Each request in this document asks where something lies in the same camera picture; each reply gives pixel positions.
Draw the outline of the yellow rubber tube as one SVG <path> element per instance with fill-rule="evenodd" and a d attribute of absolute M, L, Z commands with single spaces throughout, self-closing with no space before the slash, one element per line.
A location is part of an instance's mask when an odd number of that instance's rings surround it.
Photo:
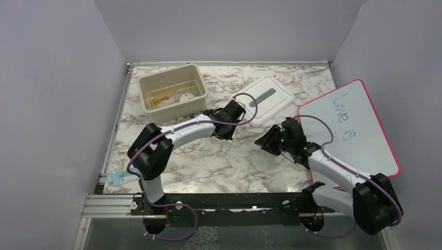
<path fill-rule="evenodd" d="M 184 93 L 167 92 L 154 96 L 150 99 L 150 107 L 151 109 L 158 109 L 175 103 L 179 103 L 179 96 L 182 94 Z"/>

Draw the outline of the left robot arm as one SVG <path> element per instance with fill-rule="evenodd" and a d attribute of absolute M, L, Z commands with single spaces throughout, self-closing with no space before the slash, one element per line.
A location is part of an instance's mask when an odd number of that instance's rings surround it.
<path fill-rule="evenodd" d="M 236 126 L 241 122 L 245 109 L 236 101 L 224 108 L 208 109 L 195 118 L 177 125 L 159 127 L 149 123 L 130 146 L 127 155 L 145 196 L 144 207 L 157 214 L 164 207 L 165 195 L 161 174 L 164 172 L 173 150 L 201 138 L 216 137 L 232 140 Z"/>

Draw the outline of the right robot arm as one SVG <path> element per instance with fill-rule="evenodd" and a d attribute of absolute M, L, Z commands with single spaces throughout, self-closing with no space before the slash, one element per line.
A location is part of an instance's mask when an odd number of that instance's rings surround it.
<path fill-rule="evenodd" d="M 319 145 L 309 142 L 297 117 L 287 117 L 281 125 L 273 125 L 254 143 L 262 150 L 279 156 L 288 153 L 294 163 L 321 173 L 340 186 L 340 190 L 315 182 L 305 188 L 301 206 L 308 212 L 326 207 L 354 219 L 355 224 L 369 235 L 401 223 L 403 209 L 390 179 L 383 173 L 369 175 L 325 149 L 333 139 Z"/>

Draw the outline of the white plastic lid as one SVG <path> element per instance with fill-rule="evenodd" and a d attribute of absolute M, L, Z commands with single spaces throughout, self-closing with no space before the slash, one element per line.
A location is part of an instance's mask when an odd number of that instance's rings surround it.
<path fill-rule="evenodd" d="M 245 119 L 250 120 L 254 112 L 257 115 L 250 122 L 259 127 L 277 113 L 294 102 L 295 96 L 282 83 L 272 76 L 263 77 L 238 91 L 252 95 L 256 103 L 246 95 L 236 97 L 236 101 L 245 109 Z"/>

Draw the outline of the beige plastic bin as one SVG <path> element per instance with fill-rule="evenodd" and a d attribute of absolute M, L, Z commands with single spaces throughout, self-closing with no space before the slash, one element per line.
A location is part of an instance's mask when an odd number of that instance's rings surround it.
<path fill-rule="evenodd" d="M 206 109 L 208 88 L 195 64 L 143 76 L 138 80 L 138 89 L 142 108 L 149 120 L 155 123 L 169 122 Z M 191 93 L 195 98 L 187 102 L 151 109 L 150 99 L 167 92 Z"/>

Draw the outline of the pink framed whiteboard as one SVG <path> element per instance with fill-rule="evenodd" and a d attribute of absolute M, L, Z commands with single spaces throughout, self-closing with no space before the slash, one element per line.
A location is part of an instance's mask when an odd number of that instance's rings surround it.
<path fill-rule="evenodd" d="M 353 80 L 298 108 L 307 141 L 368 174 L 400 174 L 401 167 L 364 82 Z"/>

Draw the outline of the blue item in bag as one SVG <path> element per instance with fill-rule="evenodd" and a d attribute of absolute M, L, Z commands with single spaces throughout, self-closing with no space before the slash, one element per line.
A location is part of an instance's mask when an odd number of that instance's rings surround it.
<path fill-rule="evenodd" d="M 106 184 L 110 187 L 118 187 L 136 180 L 137 176 L 129 173 L 126 168 L 111 170 L 106 175 Z"/>

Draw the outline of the black base frame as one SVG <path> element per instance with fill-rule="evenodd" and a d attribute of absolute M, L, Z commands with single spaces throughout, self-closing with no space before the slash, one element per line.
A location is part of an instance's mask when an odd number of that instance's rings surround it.
<path fill-rule="evenodd" d="M 132 197 L 130 213 L 148 224 L 170 227 L 298 226 L 330 213 L 303 193 L 165 194 L 154 205 L 140 194 Z"/>

